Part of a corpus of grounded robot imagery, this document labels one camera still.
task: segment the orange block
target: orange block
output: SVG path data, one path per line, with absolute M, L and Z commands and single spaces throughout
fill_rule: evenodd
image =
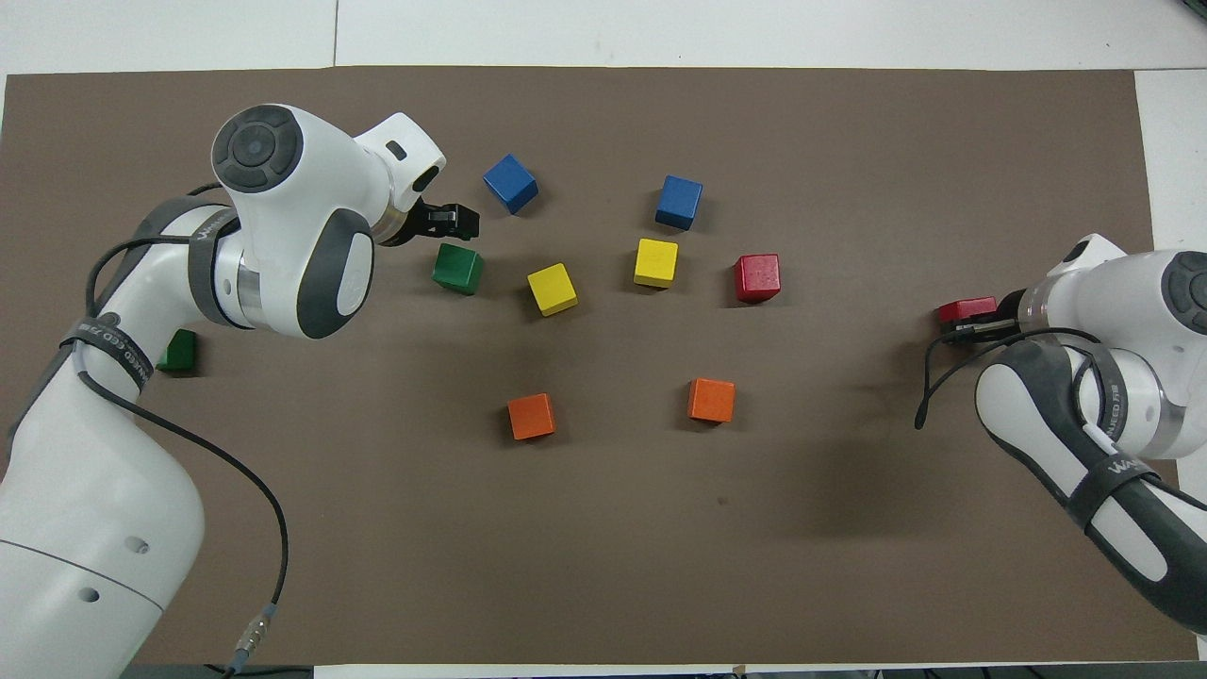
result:
M 553 422 L 553 404 L 548 394 L 507 402 L 507 415 L 512 417 L 512 435 L 517 441 L 544 437 L 558 431 L 558 426 Z
M 693 420 L 730 422 L 734 420 L 734 396 L 736 393 L 737 388 L 734 387 L 733 382 L 698 377 L 692 381 L 687 415 Z

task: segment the white table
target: white table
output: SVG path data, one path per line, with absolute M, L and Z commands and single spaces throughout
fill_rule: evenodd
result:
M 750 5 L 754 4 L 109 0 L 69 5 L 0 0 L 0 77 L 363 64 L 1129 69 L 1137 71 L 1154 241 L 1158 247 L 1207 250 L 1207 21 L 1178 0 L 766 0 Z M 1178 472 L 1184 490 L 1207 497 L 1207 453 L 1180 461 Z M 1199 651 L 1207 658 L 1202 639 Z M 734 658 L 735 663 L 741 660 Z M 745 667 L 751 673 L 806 668 Z M 317 677 L 730 669 L 393 666 L 331 668 Z

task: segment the black strap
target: black strap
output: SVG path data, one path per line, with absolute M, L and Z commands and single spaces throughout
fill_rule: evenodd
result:
M 118 329 L 112 320 L 111 314 L 101 314 L 99 318 L 89 316 L 80 318 L 75 323 L 75 327 L 63 336 L 59 347 L 70 345 L 76 339 L 80 339 L 84 345 L 91 345 L 105 352 L 111 359 L 117 362 L 117 365 L 126 370 L 126 374 L 139 386 L 139 392 L 141 392 L 147 382 L 151 381 L 154 367 L 147 359 L 147 356 L 142 353 L 142 350 L 134 344 L 134 339 L 130 339 L 129 334 Z
M 218 258 L 218 240 L 239 230 L 239 218 L 234 209 L 227 207 L 214 212 L 188 238 L 188 289 L 202 315 L 218 324 L 228 324 L 241 329 L 251 329 L 231 320 L 218 302 L 218 291 L 214 287 L 214 267 Z
M 1084 532 L 1090 526 L 1090 520 L 1097 514 L 1102 503 L 1107 502 L 1120 486 L 1135 481 L 1141 476 L 1151 476 L 1155 480 L 1161 478 L 1153 472 L 1153 468 L 1129 456 L 1116 453 L 1098 461 L 1085 475 L 1085 479 L 1077 485 L 1073 494 L 1068 497 L 1065 511 L 1073 517 L 1073 522 Z

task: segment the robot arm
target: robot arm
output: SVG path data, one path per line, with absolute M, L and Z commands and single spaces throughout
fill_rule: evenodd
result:
M 1059 332 L 1011 344 L 982 371 L 976 412 L 1142 596 L 1207 634 L 1207 507 L 1137 460 L 1207 444 L 1202 271 L 1201 252 L 1129 256 L 1088 236 L 1013 295 L 1018 308 L 1003 311 L 1013 317 L 979 324 L 995 333 L 1004 320 L 1032 332 L 1071 327 L 1102 344 Z
M 144 219 L 135 236 L 150 241 L 89 302 L 12 432 L 0 675 L 117 677 L 200 546 L 187 474 L 80 374 L 135 402 L 148 357 L 203 318 L 325 336 L 363 303 L 374 244 L 478 233 L 473 211 L 420 199 L 445 159 L 402 113 L 352 139 L 299 109 L 255 106 L 222 127 L 212 160 L 234 207 L 182 197 Z

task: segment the blue block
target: blue block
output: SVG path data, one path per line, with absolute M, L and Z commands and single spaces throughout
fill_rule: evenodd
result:
M 507 205 L 507 211 L 513 215 L 537 193 L 536 177 L 511 153 L 495 163 L 495 166 L 482 175 L 482 178 L 486 181 L 490 192 L 502 200 Z
M 658 211 L 654 212 L 654 221 L 683 230 L 692 228 L 701 193 L 704 193 L 702 183 L 671 174 L 666 175 L 666 181 L 663 182 L 663 197 L 658 200 Z

